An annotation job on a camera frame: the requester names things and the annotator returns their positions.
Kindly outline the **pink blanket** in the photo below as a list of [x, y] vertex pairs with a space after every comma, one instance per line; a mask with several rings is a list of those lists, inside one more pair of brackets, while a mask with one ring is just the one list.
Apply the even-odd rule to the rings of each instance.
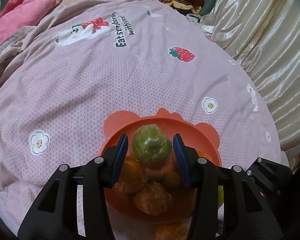
[[20, 28], [37, 25], [62, 0], [9, 0], [0, 12], [0, 44]]

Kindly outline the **orange bear-shaped plate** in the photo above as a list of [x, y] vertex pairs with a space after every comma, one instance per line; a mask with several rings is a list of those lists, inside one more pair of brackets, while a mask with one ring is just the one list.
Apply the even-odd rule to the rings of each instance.
[[161, 108], [155, 116], [143, 118], [129, 111], [115, 112], [107, 117], [103, 130], [107, 139], [101, 154], [115, 146], [122, 134], [128, 137], [119, 181], [104, 191], [111, 207], [144, 222], [170, 223], [191, 217], [196, 191], [181, 180], [172, 140], [180, 134], [185, 146], [220, 166], [219, 135], [212, 126], [193, 125]]

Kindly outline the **cream satin curtain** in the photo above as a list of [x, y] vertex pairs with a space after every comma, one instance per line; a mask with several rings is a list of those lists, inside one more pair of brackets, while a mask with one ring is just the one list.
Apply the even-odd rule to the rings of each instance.
[[216, 0], [203, 30], [249, 75], [281, 147], [300, 143], [300, 0]]

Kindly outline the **green apple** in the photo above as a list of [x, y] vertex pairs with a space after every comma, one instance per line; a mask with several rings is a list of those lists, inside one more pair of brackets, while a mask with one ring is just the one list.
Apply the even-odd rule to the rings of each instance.
[[223, 186], [218, 186], [218, 208], [220, 208], [224, 203], [224, 193]]
[[141, 126], [131, 146], [134, 158], [152, 168], [164, 165], [172, 150], [172, 142], [156, 124]]

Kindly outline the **pink printed bed quilt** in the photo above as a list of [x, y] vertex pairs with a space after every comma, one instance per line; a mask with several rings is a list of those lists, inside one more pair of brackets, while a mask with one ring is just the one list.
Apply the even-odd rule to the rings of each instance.
[[153, 0], [61, 4], [0, 45], [0, 217], [17, 233], [57, 167], [84, 165], [106, 118], [160, 108], [220, 137], [223, 166], [279, 161], [265, 101], [227, 52]]

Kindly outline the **small yellow-green fruit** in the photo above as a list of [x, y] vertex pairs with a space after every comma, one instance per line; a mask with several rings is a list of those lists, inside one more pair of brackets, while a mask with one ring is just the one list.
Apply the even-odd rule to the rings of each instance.
[[162, 183], [166, 187], [177, 187], [181, 182], [180, 175], [175, 171], [166, 173], [162, 178]]

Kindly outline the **orange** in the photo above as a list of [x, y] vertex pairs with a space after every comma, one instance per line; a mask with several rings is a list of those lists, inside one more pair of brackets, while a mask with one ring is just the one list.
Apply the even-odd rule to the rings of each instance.
[[197, 153], [198, 153], [199, 157], [205, 158], [205, 159], [209, 160], [210, 162], [215, 163], [213, 158], [210, 155], [208, 155], [207, 153], [205, 153], [204, 151], [197, 151]]
[[133, 197], [136, 208], [152, 216], [158, 216], [167, 211], [172, 202], [172, 195], [156, 181], [146, 184]]
[[131, 156], [127, 156], [114, 188], [125, 194], [133, 194], [142, 189], [147, 182], [148, 177], [142, 163]]
[[188, 228], [183, 222], [161, 224], [155, 227], [156, 240], [185, 240]]

